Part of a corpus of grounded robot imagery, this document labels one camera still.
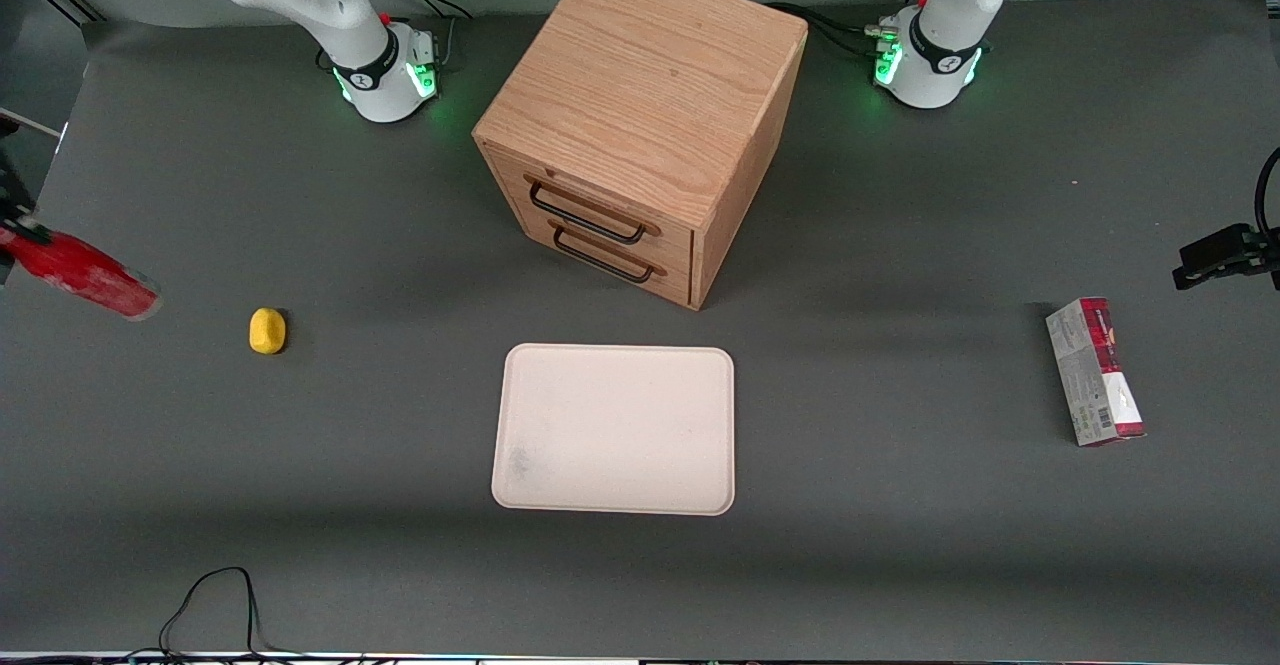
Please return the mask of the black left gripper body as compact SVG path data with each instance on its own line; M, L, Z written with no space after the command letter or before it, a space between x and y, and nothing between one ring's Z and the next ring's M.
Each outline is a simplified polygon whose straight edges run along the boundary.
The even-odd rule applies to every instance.
M1240 223L1240 228L1242 276L1267 276L1279 292L1279 246L1275 231L1248 226L1245 223Z

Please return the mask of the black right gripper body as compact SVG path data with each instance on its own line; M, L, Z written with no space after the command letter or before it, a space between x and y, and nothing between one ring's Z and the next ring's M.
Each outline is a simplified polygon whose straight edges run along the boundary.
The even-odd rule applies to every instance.
M1 217L15 219L20 214L32 214L33 197L22 182L15 165L1 147Z

